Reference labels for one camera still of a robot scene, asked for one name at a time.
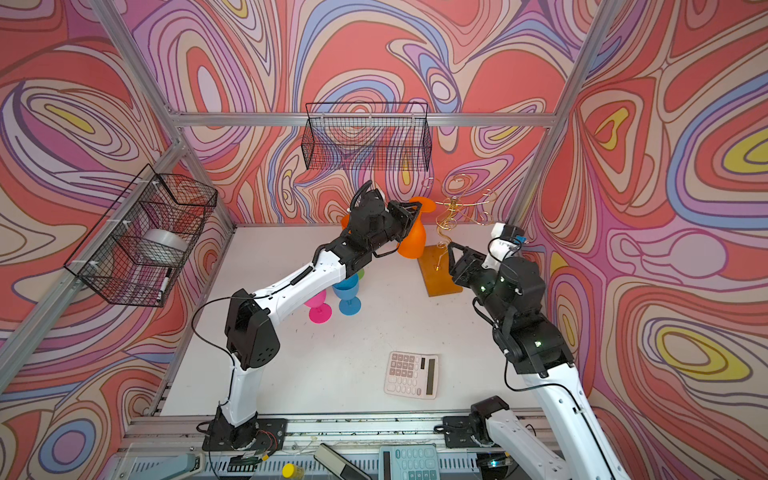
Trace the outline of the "gold wire rack wooden base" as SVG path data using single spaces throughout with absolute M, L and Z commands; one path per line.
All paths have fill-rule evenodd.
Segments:
M 467 173 L 457 173 L 442 181 L 441 186 L 448 188 L 445 198 L 434 201 L 439 210 L 435 217 L 435 231 L 438 241 L 426 245 L 417 259 L 422 274 L 427 296 L 430 298 L 458 294 L 460 288 L 453 283 L 449 271 L 448 245 L 452 241 L 450 233 L 460 223 L 479 226 L 488 225 L 491 220 L 486 207 L 493 203 L 497 194 L 485 189 L 477 200 L 466 200 L 472 188 L 473 179 Z

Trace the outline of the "blue wine glass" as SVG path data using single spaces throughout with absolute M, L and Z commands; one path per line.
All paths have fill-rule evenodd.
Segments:
M 362 303 L 358 298 L 359 276 L 357 274 L 333 285 L 332 289 L 339 299 L 338 309 L 343 315 L 353 316 L 359 313 Z

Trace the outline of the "magenta wine glass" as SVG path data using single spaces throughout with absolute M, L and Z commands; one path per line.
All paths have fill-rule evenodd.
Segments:
M 308 317 L 312 323 L 323 324 L 331 319 L 333 310 L 331 306 L 326 303 L 326 298 L 327 291 L 322 290 L 305 302 L 305 305 L 309 308 Z

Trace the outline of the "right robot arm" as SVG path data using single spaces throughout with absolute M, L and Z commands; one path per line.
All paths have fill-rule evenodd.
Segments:
M 626 479 L 592 410 L 572 352 L 560 330 L 542 311 L 546 284 L 536 263 L 506 253 L 483 254 L 450 243 L 453 282 L 473 292 L 475 312 L 491 327 L 492 338 L 523 385 L 537 400 L 557 447 L 551 449 L 524 427 L 498 397 L 471 408 L 478 442 L 501 447 L 531 479 Z

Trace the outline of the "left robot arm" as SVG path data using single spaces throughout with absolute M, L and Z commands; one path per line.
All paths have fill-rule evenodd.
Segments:
M 205 451 L 246 450 L 254 444 L 262 376 L 281 347 L 277 327 L 312 298 L 381 258 L 381 247 L 406 240 L 423 206 L 417 199 L 387 201 L 367 181 L 352 197 L 346 226 L 320 244 L 311 261 L 261 290 L 241 289 L 227 298 L 224 351 L 232 366 L 227 396 L 205 430 Z

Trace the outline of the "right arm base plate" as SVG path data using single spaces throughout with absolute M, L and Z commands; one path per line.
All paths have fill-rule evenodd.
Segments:
M 477 438 L 479 419 L 475 415 L 444 416 L 434 431 L 442 433 L 445 446 L 449 449 L 480 447 Z

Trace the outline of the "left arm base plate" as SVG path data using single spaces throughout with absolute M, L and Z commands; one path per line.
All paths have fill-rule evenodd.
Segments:
M 255 418 L 234 427 L 223 416 L 201 422 L 196 426 L 204 435 L 206 452 L 256 451 L 274 453 L 283 448 L 288 420 L 286 418 Z

